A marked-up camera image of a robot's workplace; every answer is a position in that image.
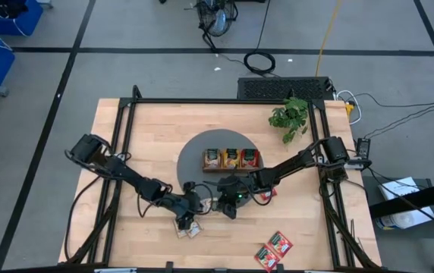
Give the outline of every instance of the gray floor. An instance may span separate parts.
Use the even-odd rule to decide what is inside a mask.
[[[53,0],[55,7],[44,13],[31,37],[6,41],[17,47],[70,48],[89,2]],[[96,0],[81,47],[204,49],[196,12],[184,10],[190,2]],[[421,2],[434,28],[434,0]],[[272,1],[261,47],[318,49],[334,5],[332,0]],[[266,6],[239,3],[238,7],[238,20],[216,40],[218,47],[256,45]],[[326,48],[434,51],[412,0],[344,1]],[[0,98],[0,242],[68,56],[16,53],[4,82],[11,94]],[[275,57],[275,73],[280,76],[314,75],[316,55]],[[258,58],[253,63],[266,65]],[[320,74],[331,77],[339,90],[371,93],[383,103],[434,102],[434,56],[326,55]],[[134,84],[145,97],[235,98],[239,77],[255,76],[241,64],[214,54],[77,54],[4,268],[57,262],[80,172],[65,159],[63,150],[90,130],[99,98],[129,96]],[[359,103],[363,117],[352,127],[355,137],[420,110],[381,108],[364,96]],[[370,157],[383,174],[429,177],[434,183],[434,112],[375,137]],[[389,268],[419,272],[434,268],[433,240],[381,238],[379,249]]]

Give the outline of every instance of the green leaves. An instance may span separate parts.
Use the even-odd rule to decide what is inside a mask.
[[[274,108],[272,117],[268,119],[269,125],[278,128],[290,128],[283,136],[283,143],[291,142],[299,131],[307,123],[308,103],[302,99],[290,98],[285,99],[284,108]],[[301,133],[306,133],[308,128],[305,126]]]

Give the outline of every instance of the gray circular mat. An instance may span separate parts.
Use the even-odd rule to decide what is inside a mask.
[[[205,184],[203,181],[219,182],[220,178],[231,175],[231,172],[222,173],[207,173],[202,171],[202,153],[205,149],[257,149],[256,146],[245,136],[240,133],[226,130],[208,130],[196,135],[191,139],[185,147],[181,150],[177,162],[177,178],[180,188],[183,189],[185,182],[193,181],[196,184]],[[259,157],[259,166],[263,166],[263,159]],[[236,173],[237,176],[246,175],[246,173]],[[212,190],[214,198],[220,197],[217,192],[217,187],[208,185]],[[195,191],[198,192],[200,198],[209,198],[209,192],[205,187],[196,187]],[[237,207],[244,205],[251,200],[250,197],[243,199]]]

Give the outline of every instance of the yellow cable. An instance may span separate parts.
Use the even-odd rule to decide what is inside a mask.
[[[338,9],[340,8],[340,6],[341,6],[341,0],[337,0],[337,4],[335,5],[335,8],[333,9],[332,19],[330,19],[329,28],[326,30],[325,37],[323,37],[322,47],[320,48],[320,53],[318,54],[318,62],[316,63],[315,77],[318,77],[318,71],[320,69],[320,62],[322,60],[323,48],[325,47],[326,40],[329,37],[330,32],[332,31],[333,21],[337,17]]]

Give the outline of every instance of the wooden table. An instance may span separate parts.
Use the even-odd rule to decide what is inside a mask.
[[[348,149],[354,148],[351,128],[343,102],[325,102],[332,136],[341,137]],[[285,146],[282,132],[268,124],[271,110],[277,105],[236,104],[137,104],[131,132],[127,164],[147,177],[156,177],[181,193],[176,175],[178,155],[184,145],[198,133],[212,129],[229,129],[243,134],[260,150],[265,166],[274,166],[312,143],[310,130]],[[118,99],[100,99],[92,133],[110,140],[118,108]],[[316,112],[318,128],[321,129]],[[118,147],[122,145],[124,126]],[[349,180],[362,184],[359,171],[348,171]],[[94,174],[82,171],[77,192]],[[96,184],[83,194],[74,210],[69,239],[73,255],[93,229],[101,192]],[[257,268],[258,249],[276,232],[281,231],[294,246],[283,258],[286,269],[332,269],[325,213],[318,194],[316,168],[309,168],[285,178],[276,190],[278,195],[265,207],[249,202],[238,210],[235,220],[220,212],[197,216],[205,229],[193,239],[178,239],[172,223],[174,215],[162,208],[151,208],[145,218],[137,212],[134,188],[123,184],[110,266],[165,267],[173,261],[175,268]],[[381,265],[370,219],[366,196],[360,187],[342,183],[347,219],[354,220],[355,236],[369,255]],[[102,256],[105,235],[100,237],[98,259]],[[339,252],[343,243],[337,237]],[[341,264],[345,265],[344,255]]]

